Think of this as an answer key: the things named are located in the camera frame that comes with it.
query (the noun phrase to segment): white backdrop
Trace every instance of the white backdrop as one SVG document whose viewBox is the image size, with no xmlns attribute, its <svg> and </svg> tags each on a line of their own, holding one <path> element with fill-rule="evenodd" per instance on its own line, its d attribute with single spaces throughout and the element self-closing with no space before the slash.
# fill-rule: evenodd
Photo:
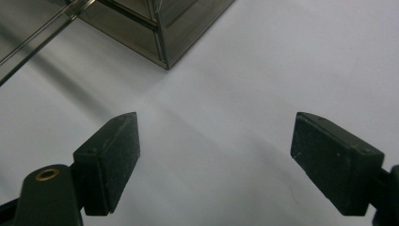
<svg viewBox="0 0 399 226">
<path fill-rule="evenodd" d="M 85 225 L 371 225 L 342 217 L 289 152 L 297 111 L 399 163 L 399 2 L 237 0 L 170 71 L 77 20 L 0 88 L 0 202 L 138 114 L 116 213 Z"/>
</svg>

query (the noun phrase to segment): brass screw hole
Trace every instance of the brass screw hole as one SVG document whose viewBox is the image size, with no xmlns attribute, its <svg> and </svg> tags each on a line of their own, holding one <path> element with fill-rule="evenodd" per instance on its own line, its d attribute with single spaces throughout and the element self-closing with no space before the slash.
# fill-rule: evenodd
<svg viewBox="0 0 399 226">
<path fill-rule="evenodd" d="M 45 169 L 45 170 L 42 170 L 41 172 L 39 172 L 36 175 L 35 179 L 37 181 L 41 181 L 41 182 L 48 181 L 50 179 L 55 178 L 58 174 L 59 174 L 58 169 L 55 169 L 55 168 Z"/>
</svg>

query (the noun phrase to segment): clamp jaw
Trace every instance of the clamp jaw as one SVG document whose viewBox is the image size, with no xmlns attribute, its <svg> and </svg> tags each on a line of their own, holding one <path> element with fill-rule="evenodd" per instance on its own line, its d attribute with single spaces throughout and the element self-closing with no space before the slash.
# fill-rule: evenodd
<svg viewBox="0 0 399 226">
<path fill-rule="evenodd" d="M 0 226 L 83 225 L 113 213 L 140 156 L 136 113 L 107 122 L 73 153 L 73 164 L 30 173 L 19 199 L 0 206 Z"/>
<path fill-rule="evenodd" d="M 344 216 L 375 207 L 375 226 L 399 225 L 399 166 L 382 169 L 384 154 L 322 117 L 296 115 L 291 157 Z"/>
</svg>

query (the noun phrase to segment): glass panel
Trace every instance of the glass panel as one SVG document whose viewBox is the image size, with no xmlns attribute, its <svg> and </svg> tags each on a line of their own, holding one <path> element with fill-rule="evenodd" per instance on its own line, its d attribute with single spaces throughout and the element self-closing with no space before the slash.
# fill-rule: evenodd
<svg viewBox="0 0 399 226">
<path fill-rule="evenodd" d="M 117 8 L 115 5 L 105 5 L 104 3 L 103 1 L 94 3 L 79 18 L 144 57 L 162 65 L 158 53 L 156 34 L 151 29 L 151 27 L 156 28 L 156 24 L 143 25 L 147 23 L 139 18 L 133 20 L 129 16 L 134 15 L 128 12 L 123 12 L 122 14 L 118 11 L 121 8 Z"/>
<path fill-rule="evenodd" d="M 94 0 L 0 2 L 0 86 Z"/>
<path fill-rule="evenodd" d="M 158 0 L 170 68 L 233 0 Z"/>
</svg>

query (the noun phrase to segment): glass box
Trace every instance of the glass box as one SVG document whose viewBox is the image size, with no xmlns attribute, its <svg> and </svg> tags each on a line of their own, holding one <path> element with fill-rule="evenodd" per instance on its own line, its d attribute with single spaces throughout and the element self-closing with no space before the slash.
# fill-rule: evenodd
<svg viewBox="0 0 399 226">
<path fill-rule="evenodd" d="M 164 69 L 233 0 L 98 0 L 80 18 Z"/>
</svg>

